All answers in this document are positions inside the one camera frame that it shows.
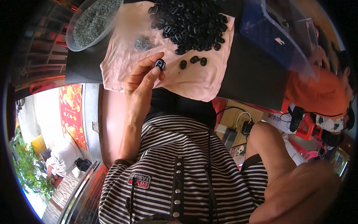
red poster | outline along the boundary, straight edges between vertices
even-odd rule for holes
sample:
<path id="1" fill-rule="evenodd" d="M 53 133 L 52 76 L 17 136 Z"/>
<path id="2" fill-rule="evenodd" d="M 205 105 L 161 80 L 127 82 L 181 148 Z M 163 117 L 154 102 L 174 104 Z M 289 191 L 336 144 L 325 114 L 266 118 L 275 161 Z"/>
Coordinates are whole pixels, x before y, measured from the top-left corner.
<path id="1" fill-rule="evenodd" d="M 69 85 L 59 89 L 63 136 L 68 132 L 78 147 L 87 150 L 82 124 L 82 85 Z"/>

black bag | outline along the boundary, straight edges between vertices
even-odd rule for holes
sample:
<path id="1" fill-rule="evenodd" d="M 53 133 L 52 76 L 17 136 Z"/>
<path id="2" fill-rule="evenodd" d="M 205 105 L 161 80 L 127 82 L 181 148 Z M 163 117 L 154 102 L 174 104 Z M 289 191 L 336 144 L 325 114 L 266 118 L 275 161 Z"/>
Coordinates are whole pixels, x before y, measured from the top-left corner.
<path id="1" fill-rule="evenodd" d="M 85 171 L 85 172 L 88 170 L 88 168 L 92 164 L 88 159 L 83 160 L 81 158 L 77 159 L 74 163 L 76 164 L 76 166 L 78 167 L 79 170 Z"/>

orange shirt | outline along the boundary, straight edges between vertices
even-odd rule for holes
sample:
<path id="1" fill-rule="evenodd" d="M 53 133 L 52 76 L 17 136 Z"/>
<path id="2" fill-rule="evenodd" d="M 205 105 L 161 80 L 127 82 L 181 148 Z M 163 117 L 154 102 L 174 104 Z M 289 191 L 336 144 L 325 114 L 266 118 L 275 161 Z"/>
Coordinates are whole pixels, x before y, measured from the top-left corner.
<path id="1" fill-rule="evenodd" d="M 316 65 L 312 68 L 315 73 L 319 70 L 319 82 L 314 78 L 305 81 L 304 76 L 289 71 L 286 98 L 307 112 L 320 113 L 321 117 L 333 120 L 343 117 L 349 105 L 343 83 L 336 74 L 326 69 Z"/>

green plant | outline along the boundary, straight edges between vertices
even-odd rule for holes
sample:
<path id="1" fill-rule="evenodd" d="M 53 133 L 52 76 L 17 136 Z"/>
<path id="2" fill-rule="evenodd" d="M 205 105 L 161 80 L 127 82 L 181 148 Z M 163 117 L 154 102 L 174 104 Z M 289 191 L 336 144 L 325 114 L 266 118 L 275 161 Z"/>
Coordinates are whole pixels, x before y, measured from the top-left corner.
<path id="1" fill-rule="evenodd" d="M 38 166 L 34 164 L 38 162 L 34 148 L 24 143 L 21 137 L 20 129 L 15 130 L 15 137 L 11 140 L 10 145 L 18 155 L 16 159 L 13 157 L 16 175 L 20 180 L 20 184 L 25 192 L 30 188 L 34 192 L 43 195 L 46 200 L 50 200 L 55 187 L 52 185 L 50 178 L 44 178 Z"/>

fingernail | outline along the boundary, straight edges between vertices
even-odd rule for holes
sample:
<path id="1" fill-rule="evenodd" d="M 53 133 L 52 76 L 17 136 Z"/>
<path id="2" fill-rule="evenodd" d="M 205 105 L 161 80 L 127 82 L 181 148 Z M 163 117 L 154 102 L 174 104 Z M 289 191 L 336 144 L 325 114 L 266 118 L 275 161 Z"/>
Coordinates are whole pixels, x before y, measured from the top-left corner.
<path id="1" fill-rule="evenodd" d="M 157 67 L 154 67 L 153 69 L 152 69 L 152 74 L 153 75 L 159 75 L 159 73 L 160 73 L 160 68 L 157 66 Z"/>

